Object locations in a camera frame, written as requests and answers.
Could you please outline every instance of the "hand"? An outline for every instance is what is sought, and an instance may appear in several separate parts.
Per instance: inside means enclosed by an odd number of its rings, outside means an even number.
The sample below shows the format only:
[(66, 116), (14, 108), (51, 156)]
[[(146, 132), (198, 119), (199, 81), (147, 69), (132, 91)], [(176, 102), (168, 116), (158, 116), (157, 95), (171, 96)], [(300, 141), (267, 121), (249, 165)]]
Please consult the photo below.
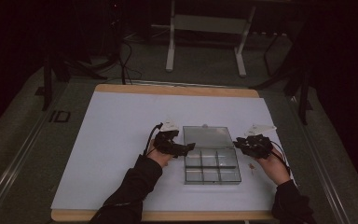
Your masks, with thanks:
[(168, 165), (168, 161), (173, 157), (173, 155), (161, 153), (153, 146), (153, 142), (154, 139), (150, 141), (150, 146), (147, 150), (147, 157), (156, 161), (161, 168), (164, 168), (164, 166)]
[[(272, 151), (282, 158), (281, 152), (279, 152), (276, 148), (273, 148)], [(266, 175), (276, 185), (283, 184), (284, 182), (290, 180), (290, 175), (287, 173), (286, 168), (274, 155), (269, 155), (266, 159), (260, 158), (255, 160), (261, 165), (261, 167), (263, 167)]]

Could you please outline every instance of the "table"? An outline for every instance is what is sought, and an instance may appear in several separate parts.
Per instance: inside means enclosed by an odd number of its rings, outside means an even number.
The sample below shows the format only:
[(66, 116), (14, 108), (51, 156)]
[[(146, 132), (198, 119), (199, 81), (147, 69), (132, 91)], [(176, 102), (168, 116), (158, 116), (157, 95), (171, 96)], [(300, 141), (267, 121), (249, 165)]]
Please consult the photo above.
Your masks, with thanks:
[(203, 32), (217, 32), (226, 34), (241, 34), (241, 42), (234, 49), (240, 77), (246, 76), (245, 66), (242, 58), (242, 50), (245, 45), (246, 37), (249, 34), (249, 28), (255, 14), (255, 7), (252, 7), (245, 19), (216, 18), (194, 15), (175, 14), (175, 0), (171, 1), (171, 23), (170, 23), (170, 45), (168, 47), (168, 56), (166, 71), (173, 71), (173, 59), (175, 53), (175, 30), (191, 30)]
[[(104, 201), (104, 199), (109, 196), (109, 194), (111, 194), (116, 187), (118, 187), (117, 184), (119, 183), (113, 183), (113, 182), (109, 182), (110, 178), (113, 179), (112, 176), (105, 178), (105, 180), (107, 179), (109, 184), (108, 186), (103, 186), (101, 189), (98, 189), (96, 187), (94, 187), (94, 183), (84, 183), (89, 181), (89, 178), (91, 177), (95, 177), (95, 173), (93, 173), (92, 171), (97, 170), (97, 174), (99, 175), (103, 175), (104, 171), (103, 169), (109, 169), (107, 172), (113, 173), (115, 172), (112, 168), (112, 166), (109, 166), (108, 164), (113, 163), (112, 160), (114, 159), (112, 157), (112, 155), (102, 155), (101, 157), (97, 158), (97, 161), (100, 164), (105, 164), (108, 167), (105, 167), (105, 165), (101, 165), (101, 166), (94, 166), (95, 163), (89, 163), (89, 167), (87, 167), (87, 169), (84, 169), (84, 167), (82, 168), (82, 165), (79, 165), (79, 163), (81, 162), (85, 162), (88, 163), (88, 161), (93, 160), (92, 157), (95, 157), (95, 155), (98, 155), (98, 150), (99, 147), (106, 147), (106, 145), (103, 143), (103, 141), (109, 141), (106, 140), (106, 136), (103, 135), (103, 132), (101, 132), (101, 130), (105, 130), (105, 128), (112, 128), (109, 132), (108, 136), (112, 136), (112, 138), (114, 138), (114, 136), (118, 133), (125, 133), (128, 130), (126, 129), (125, 126), (118, 126), (119, 128), (113, 128), (111, 126), (115, 126), (115, 125), (111, 125), (109, 124), (109, 118), (100, 118), (98, 116), (101, 116), (104, 112), (106, 111), (101, 111), (99, 109), (96, 108), (100, 108), (98, 107), (99, 105), (103, 105), (103, 107), (106, 107), (106, 109), (109, 111), (110, 113), (110, 109), (114, 109), (114, 107), (112, 105), (104, 105), (102, 101), (97, 100), (98, 97), (105, 97), (105, 96), (110, 96), (108, 97), (109, 99), (112, 99), (112, 96), (116, 96), (116, 98), (120, 98), (119, 96), (122, 96), (123, 94), (126, 95), (129, 94), (128, 96), (137, 96), (137, 98), (139, 98), (140, 96), (147, 96), (149, 99), (154, 99), (154, 100), (158, 100), (159, 102), (161, 102), (160, 96), (161, 97), (173, 97), (173, 99), (178, 99), (181, 100), (182, 98), (186, 98), (186, 100), (188, 102), (190, 102), (192, 99), (198, 99), (200, 97), (206, 97), (206, 98), (200, 98), (202, 99), (202, 101), (208, 101), (208, 100), (224, 100), (224, 101), (234, 101), (236, 102), (237, 100), (243, 100), (244, 102), (259, 102), (256, 105), (260, 105), (262, 106), (263, 111), (256, 111), (257, 114), (262, 115), (259, 119), (258, 118), (253, 118), (252, 121), (255, 122), (260, 122), (260, 121), (264, 121), (265, 124), (268, 125), (272, 125), (272, 120), (269, 117), (269, 112), (267, 110), (267, 107), (264, 107), (265, 105), (260, 104), (260, 102), (264, 102), (262, 101), (261, 98), (258, 98), (258, 94), (256, 91), (253, 90), (240, 90), (240, 89), (218, 89), (218, 88), (189, 88), (189, 87), (163, 87), (163, 86), (119, 86), (119, 85), (99, 85), (95, 92), (94, 95), (91, 99), (91, 102), (89, 104), (89, 109), (88, 112), (86, 114), (86, 117), (84, 118), (82, 127), (80, 129), (79, 135), (76, 139), (76, 144), (74, 146), (73, 152), (71, 154), (71, 157), (68, 161), (67, 167), (65, 169), (65, 172), (62, 176), (62, 182), (60, 183), (59, 189), (57, 190), (57, 194), (56, 197), (54, 199), (53, 205), (52, 207), (52, 212), (51, 212), (51, 216), (54, 220), (56, 221), (86, 221), (86, 220), (90, 220), (91, 217), (95, 214), (96, 209), (99, 208), (99, 206), (102, 204), (102, 202)], [(130, 111), (127, 111), (125, 106), (126, 105), (130, 105), (131, 104), (131, 99), (130, 98), (125, 98), (125, 104), (121, 105), (124, 107), (120, 107), (119, 109), (117, 109), (114, 113), (114, 117), (116, 118), (120, 118), (120, 119), (114, 119), (117, 122), (120, 122), (122, 120), (122, 117), (120, 117), (119, 115), (119, 111), (121, 111), (121, 113), (123, 114), (128, 114), (130, 113)], [(164, 108), (159, 108), (156, 111), (162, 111), (164, 110)], [(248, 111), (238, 111), (238, 110), (234, 110), (233, 111), (233, 115), (237, 116), (237, 117), (246, 117), (246, 115), (249, 117), (249, 113)], [(147, 119), (143, 118), (143, 120), (148, 120), (151, 119), (151, 116), (147, 116)], [(96, 125), (98, 127), (98, 130), (95, 129), (91, 129), (90, 125)], [(149, 132), (145, 131), (148, 130), (148, 127), (144, 127), (144, 126), (139, 126), (136, 127), (136, 129), (140, 129), (140, 132), (135, 132), (133, 133), (135, 139), (136, 138), (140, 138), (140, 136), (138, 136), (139, 133), (145, 133), (145, 138), (147, 139), (147, 135), (149, 134)], [(233, 130), (232, 137), (234, 138), (233, 135), (238, 135), (240, 132), (245, 131), (244, 128), (240, 128), (240, 130)], [(272, 131), (270, 133), (268, 133), (267, 135), (268, 137), (270, 137), (271, 140), (273, 140), (274, 142), (277, 142), (278, 144), (280, 144), (280, 141), (278, 139), (278, 136), (276, 134), (275, 131)], [(128, 143), (128, 145), (131, 145), (132, 148), (136, 148), (137, 146), (137, 142), (136, 143)], [(92, 150), (85, 150), (85, 148), (88, 148), (89, 146), (94, 146), (94, 148)], [(130, 163), (127, 163), (126, 161), (129, 162), (134, 162), (136, 155), (141, 153), (142, 149), (140, 148), (139, 151), (134, 151), (134, 152), (129, 152), (129, 151), (114, 151), (114, 155), (119, 158), (120, 161), (125, 161), (124, 165), (119, 166), (118, 164), (116, 164), (116, 166), (113, 167), (117, 167), (118, 166), (118, 172), (121, 174), (118, 176), (117, 180), (121, 180), (122, 176), (124, 176), (126, 170), (129, 168)], [(209, 187), (204, 187), (204, 186), (199, 186), (199, 187), (193, 187), (193, 186), (187, 186), (185, 187), (184, 185), (179, 185), (176, 184), (177, 180), (175, 179), (175, 176), (178, 176), (179, 174), (183, 173), (183, 168), (181, 169), (181, 167), (183, 167), (183, 163), (181, 163), (180, 161), (173, 161), (171, 162), (170, 166), (168, 166), (167, 168), (164, 168), (164, 175), (163, 177), (159, 180), (158, 184), (155, 187), (155, 191), (158, 192), (154, 193), (152, 192), (151, 194), (149, 194), (149, 196), (147, 197), (147, 199), (145, 200), (145, 210), (143, 212), (143, 220), (144, 221), (173, 221), (173, 220), (255, 220), (255, 219), (272, 219), (272, 215), (269, 211), (272, 202), (273, 202), (273, 196), (275, 193), (275, 185), (272, 183), (272, 181), (270, 181), (267, 176), (264, 174), (264, 172), (261, 170), (261, 167), (258, 169), (258, 171), (255, 171), (255, 175), (252, 173), (250, 173), (250, 170), (246, 169), (246, 164), (252, 162), (252, 159), (245, 157), (245, 156), (241, 156), (239, 157), (239, 163), (242, 164), (242, 167), (240, 167), (241, 169), (241, 176), (242, 176), (242, 183), (238, 186), (238, 187), (233, 187), (233, 186), (229, 186), (229, 187), (224, 187), (224, 186), (209, 186)], [(72, 171), (71, 173), (71, 168), (73, 168), (73, 170), (76, 170), (77, 174), (74, 173)], [(68, 187), (69, 184), (69, 191), (65, 191), (63, 186), (67, 185), (66, 187)], [(174, 190), (174, 192), (178, 192), (178, 194), (175, 196), (174, 193), (172, 193), (171, 191), (167, 191), (168, 188), (177, 188), (177, 191)], [(97, 200), (98, 204), (94, 204), (92, 205), (94, 207), (94, 209), (88, 209), (87, 206), (85, 207), (81, 207), (82, 204), (80, 204), (79, 202), (69, 202), (69, 204), (75, 204), (76, 206), (80, 206), (80, 209), (77, 208), (68, 208), (69, 206), (67, 205), (60, 205), (59, 201), (68, 201), (67, 198), (65, 198), (66, 196), (68, 196), (67, 194), (71, 194), (72, 191), (77, 191), (78, 189), (85, 189), (86, 191), (84, 191), (83, 193), (86, 195), (95, 193), (95, 191), (105, 191), (106, 195), (100, 195), (98, 197), (100, 197), (100, 199)], [(200, 190), (202, 190), (202, 192), (205, 195), (209, 195), (212, 194), (215, 196), (216, 200), (218, 200), (219, 198), (230, 198), (230, 200), (232, 200), (231, 202), (229, 202), (229, 204), (225, 204), (224, 202), (220, 202), (218, 201), (218, 204), (216, 208), (211, 209), (211, 210), (198, 210), (198, 211), (194, 211), (194, 209), (191, 209), (191, 204), (185, 204), (185, 206), (190, 207), (189, 210), (187, 211), (183, 211), (183, 210), (176, 210), (176, 211), (160, 211), (160, 210), (156, 210), (156, 209), (160, 209), (160, 208), (156, 208), (153, 207), (154, 205), (151, 204), (151, 202), (158, 202), (158, 203), (167, 203), (167, 205), (169, 205), (170, 200), (173, 201), (177, 201), (179, 202), (178, 197), (183, 197), (184, 195), (186, 196), (187, 193), (189, 193), (189, 190), (195, 190), (197, 191), (196, 194), (200, 194)], [(171, 197), (169, 200), (165, 200), (164, 202), (159, 201), (158, 196), (167, 196), (167, 197)], [(237, 206), (236, 202), (234, 202), (236, 200), (236, 198), (238, 198), (238, 195), (243, 196), (244, 198), (247, 198), (247, 200), (249, 200), (249, 202), (252, 202), (251, 204), (246, 204), (243, 202), (241, 203), (241, 206), (245, 207), (245, 209), (242, 210), (233, 210), (233, 211), (221, 211), (223, 209), (221, 209), (220, 205), (223, 206), (228, 206), (230, 207), (232, 206)], [(77, 194), (75, 196), (75, 200), (79, 199), (83, 197), (82, 194)]]

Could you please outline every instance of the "transparent lid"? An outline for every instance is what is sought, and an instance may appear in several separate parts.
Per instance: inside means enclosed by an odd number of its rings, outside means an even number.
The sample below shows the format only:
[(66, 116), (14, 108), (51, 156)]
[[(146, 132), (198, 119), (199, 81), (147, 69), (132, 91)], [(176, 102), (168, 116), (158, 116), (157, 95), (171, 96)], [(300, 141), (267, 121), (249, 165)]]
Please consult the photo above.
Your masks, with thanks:
[(196, 148), (234, 148), (227, 127), (184, 126), (185, 144), (196, 143)]

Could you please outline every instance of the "plastic compartment tray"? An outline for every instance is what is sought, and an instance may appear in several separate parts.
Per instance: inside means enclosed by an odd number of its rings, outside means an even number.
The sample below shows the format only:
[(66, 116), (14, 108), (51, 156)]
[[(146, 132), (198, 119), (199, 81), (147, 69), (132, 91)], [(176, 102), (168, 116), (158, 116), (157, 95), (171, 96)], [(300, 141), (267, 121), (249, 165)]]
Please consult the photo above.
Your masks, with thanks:
[(196, 148), (185, 157), (185, 184), (237, 185), (237, 154), (226, 127), (184, 127), (185, 143)]

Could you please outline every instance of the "person's left hand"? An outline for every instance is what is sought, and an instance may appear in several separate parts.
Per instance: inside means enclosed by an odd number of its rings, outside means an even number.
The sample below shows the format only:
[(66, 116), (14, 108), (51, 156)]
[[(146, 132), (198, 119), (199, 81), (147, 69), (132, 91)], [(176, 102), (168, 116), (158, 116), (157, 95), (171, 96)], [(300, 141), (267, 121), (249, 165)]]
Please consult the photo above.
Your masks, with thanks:
[(173, 157), (173, 155), (161, 153), (153, 146), (153, 142), (154, 139), (150, 141), (150, 146), (147, 150), (147, 157), (156, 161), (161, 168), (164, 168), (164, 166), (168, 165), (168, 161)]

